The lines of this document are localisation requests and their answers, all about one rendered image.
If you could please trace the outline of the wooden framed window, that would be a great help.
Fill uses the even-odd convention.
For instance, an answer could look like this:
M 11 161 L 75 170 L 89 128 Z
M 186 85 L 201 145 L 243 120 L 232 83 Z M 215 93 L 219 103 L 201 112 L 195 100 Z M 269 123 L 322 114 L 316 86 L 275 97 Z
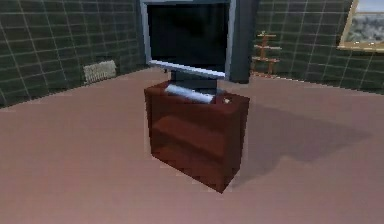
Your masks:
M 384 53 L 384 0 L 353 0 L 338 49 Z

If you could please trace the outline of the wooden tiered shelf stand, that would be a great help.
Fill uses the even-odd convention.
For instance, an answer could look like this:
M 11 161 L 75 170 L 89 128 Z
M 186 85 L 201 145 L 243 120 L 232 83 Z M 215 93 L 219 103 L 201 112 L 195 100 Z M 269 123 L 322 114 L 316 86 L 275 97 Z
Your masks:
M 268 57 L 267 51 L 281 50 L 281 47 L 270 46 L 268 44 L 269 39 L 274 38 L 275 34 L 268 34 L 266 31 L 262 31 L 258 34 L 258 37 L 261 39 L 261 43 L 255 44 L 254 48 L 259 50 L 259 54 L 252 57 L 250 74 L 263 78 L 276 78 L 276 75 L 274 74 L 274 66 L 279 62 L 279 59 L 276 57 Z M 267 71 L 258 72 L 256 70 L 257 63 L 266 63 Z

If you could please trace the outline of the silver framed television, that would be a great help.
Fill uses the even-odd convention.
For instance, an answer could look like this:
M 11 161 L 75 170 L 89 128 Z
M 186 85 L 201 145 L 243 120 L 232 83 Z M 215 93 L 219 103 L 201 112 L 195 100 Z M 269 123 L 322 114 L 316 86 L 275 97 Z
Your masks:
M 167 93 L 209 104 L 231 72 L 236 0 L 140 0 L 146 63 L 171 72 Z

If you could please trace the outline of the dark red wooden cabinet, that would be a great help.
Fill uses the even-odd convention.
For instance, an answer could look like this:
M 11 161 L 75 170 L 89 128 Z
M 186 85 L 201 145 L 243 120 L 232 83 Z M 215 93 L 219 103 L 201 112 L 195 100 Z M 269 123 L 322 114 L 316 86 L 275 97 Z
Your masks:
M 224 91 L 198 103 L 167 86 L 144 90 L 152 156 L 222 193 L 240 169 L 250 99 Z

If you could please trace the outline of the beige wall vent grille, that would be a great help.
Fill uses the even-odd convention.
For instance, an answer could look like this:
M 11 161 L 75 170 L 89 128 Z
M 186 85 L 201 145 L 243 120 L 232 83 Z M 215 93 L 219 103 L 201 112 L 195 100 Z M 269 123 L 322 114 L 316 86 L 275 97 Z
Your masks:
M 85 83 L 90 84 L 116 76 L 116 64 L 113 60 L 103 61 L 83 67 Z

